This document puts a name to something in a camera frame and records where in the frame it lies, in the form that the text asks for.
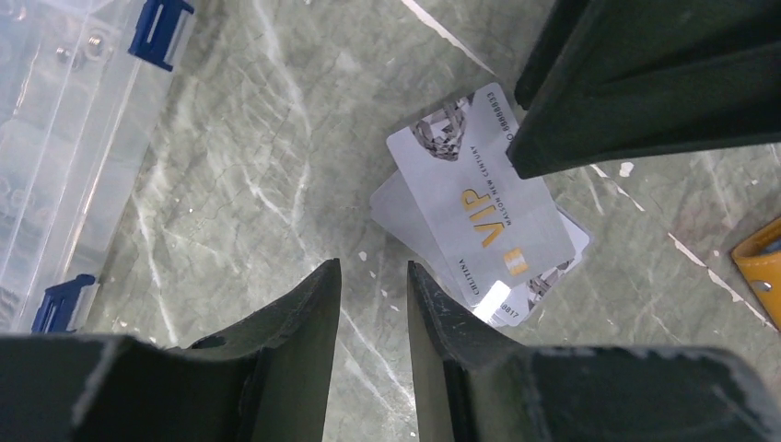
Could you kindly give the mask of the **orange leather card holder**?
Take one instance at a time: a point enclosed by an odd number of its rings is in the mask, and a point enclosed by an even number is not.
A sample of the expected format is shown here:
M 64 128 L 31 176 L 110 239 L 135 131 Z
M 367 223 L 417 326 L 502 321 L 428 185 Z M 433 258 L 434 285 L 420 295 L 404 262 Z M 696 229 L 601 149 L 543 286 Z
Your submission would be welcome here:
M 743 240 L 730 256 L 770 321 L 780 330 L 780 218 Z

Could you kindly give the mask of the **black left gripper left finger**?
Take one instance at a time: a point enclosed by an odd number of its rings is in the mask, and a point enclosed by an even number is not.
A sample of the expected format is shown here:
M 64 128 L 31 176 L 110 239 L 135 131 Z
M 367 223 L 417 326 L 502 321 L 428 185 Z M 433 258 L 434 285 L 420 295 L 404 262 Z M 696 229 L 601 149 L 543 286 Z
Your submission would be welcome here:
M 5 441 L 319 441 L 342 289 L 338 260 L 187 348 L 130 335 L 1 340 Z

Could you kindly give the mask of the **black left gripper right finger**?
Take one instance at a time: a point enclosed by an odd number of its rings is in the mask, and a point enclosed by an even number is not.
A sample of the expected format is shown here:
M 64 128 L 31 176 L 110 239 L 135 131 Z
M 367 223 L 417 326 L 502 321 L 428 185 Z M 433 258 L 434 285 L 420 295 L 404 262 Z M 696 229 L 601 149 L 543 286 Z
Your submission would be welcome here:
M 423 441 L 776 441 L 757 373 L 714 347 L 527 346 L 407 270 Z

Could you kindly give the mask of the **silver VIP card top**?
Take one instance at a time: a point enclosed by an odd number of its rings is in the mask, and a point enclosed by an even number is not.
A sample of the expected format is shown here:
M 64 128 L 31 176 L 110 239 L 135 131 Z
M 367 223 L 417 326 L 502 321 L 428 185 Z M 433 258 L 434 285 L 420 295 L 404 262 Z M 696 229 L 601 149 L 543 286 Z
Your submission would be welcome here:
M 471 305 L 576 254 L 543 179 L 522 179 L 507 157 L 518 121 L 490 83 L 391 134 L 386 144 Z

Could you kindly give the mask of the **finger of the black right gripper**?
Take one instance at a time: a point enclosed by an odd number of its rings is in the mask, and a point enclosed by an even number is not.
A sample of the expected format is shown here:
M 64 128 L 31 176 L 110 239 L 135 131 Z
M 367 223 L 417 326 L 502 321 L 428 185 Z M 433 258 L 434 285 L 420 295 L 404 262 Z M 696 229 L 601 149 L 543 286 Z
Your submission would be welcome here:
M 523 179 L 780 139 L 776 1 L 558 1 L 516 84 Z

